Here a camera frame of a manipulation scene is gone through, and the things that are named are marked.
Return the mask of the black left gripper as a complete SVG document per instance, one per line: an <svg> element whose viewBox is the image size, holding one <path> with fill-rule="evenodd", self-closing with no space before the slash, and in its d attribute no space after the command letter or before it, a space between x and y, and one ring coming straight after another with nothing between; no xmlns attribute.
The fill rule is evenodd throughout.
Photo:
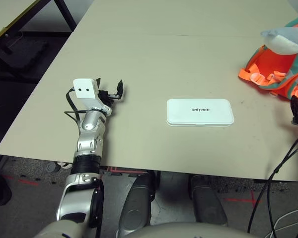
<svg viewBox="0 0 298 238"><path fill-rule="evenodd" d="M97 88L97 89L99 89L100 80L101 80L101 78L97 78L94 80L95 84L96 84L95 88ZM100 90L98 92L98 97L103 103L113 103L114 100L120 100L122 98L123 91L124 91L123 81L120 80L117 85L117 93L109 94L108 91Z"/></svg>

